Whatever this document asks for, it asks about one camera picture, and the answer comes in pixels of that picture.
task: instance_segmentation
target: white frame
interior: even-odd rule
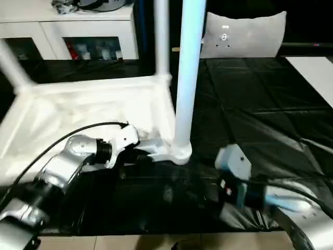
[[[92,92],[95,92],[95,100],[104,102],[105,99],[114,101],[121,98],[123,101],[127,102],[128,100],[130,103],[131,97],[124,94],[122,89],[126,92],[131,91],[135,95],[141,95],[143,90],[141,88],[149,87],[151,89],[149,98],[152,98],[153,103],[149,107],[145,107],[146,110],[142,110],[142,112],[152,114],[154,117],[152,120],[153,130],[158,133],[151,135],[153,137],[143,139],[138,148],[148,151],[149,156],[154,161],[171,160],[178,165],[183,165],[189,161],[192,154],[189,138],[206,0],[183,1],[176,116],[169,91],[171,76],[169,74],[168,57],[168,1],[155,0],[155,36],[158,44],[156,46],[157,73],[154,76],[38,85],[26,76],[6,43],[0,40],[0,51],[2,51],[0,53],[0,66],[18,94],[0,126],[0,161],[2,161],[2,166],[7,167],[7,169],[1,169],[4,172],[3,178],[5,178],[5,181],[13,179],[24,167],[24,164],[11,167],[10,163],[17,162],[17,159],[14,157],[14,159],[11,158],[8,161],[6,155],[9,148],[13,146],[13,142],[14,147],[26,143],[24,135],[33,127],[34,123],[39,122],[35,118],[37,116],[35,108],[29,106],[29,103],[36,103],[38,98],[41,97],[44,101],[43,104],[37,103],[39,107],[44,108],[46,103],[52,104],[60,101],[66,103],[62,106],[63,110],[72,110],[71,99],[64,98],[64,96],[67,96],[66,93],[82,95],[85,103],[87,103],[87,99],[91,98],[89,95]],[[142,120],[137,112],[134,117]],[[30,179],[25,180],[31,180],[38,171],[38,168],[31,169]]]
[[[0,23],[0,38],[32,38],[44,60],[57,59],[38,22]]]
[[[138,59],[133,19],[131,21],[41,22],[41,26],[59,60],[72,59],[63,38],[113,36],[119,39],[123,59]]]

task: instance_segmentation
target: tile floor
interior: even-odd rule
[[[293,250],[285,232],[41,237],[39,250]]]

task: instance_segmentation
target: shelf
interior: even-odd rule
[[[0,22],[131,20],[133,5],[125,5],[110,12],[94,13],[80,10],[59,15],[52,8],[50,0],[2,0]]]

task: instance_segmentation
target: glass cabinet door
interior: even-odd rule
[[[118,37],[63,37],[73,60],[118,60],[122,58]]]
[[[19,60],[41,60],[42,56],[30,37],[6,38],[8,46]]]

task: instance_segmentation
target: table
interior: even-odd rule
[[[22,62],[38,83],[146,76],[153,70],[137,61]],[[176,59],[171,60],[175,105]],[[3,115],[13,99],[0,77]],[[217,198],[214,160],[220,147],[235,141],[252,162],[252,175],[311,177],[333,170],[333,111],[285,58],[200,61],[191,143],[184,166],[171,162],[103,170],[79,177],[64,201],[50,235],[117,235],[272,231],[265,214]],[[333,206],[331,181],[303,181]]]

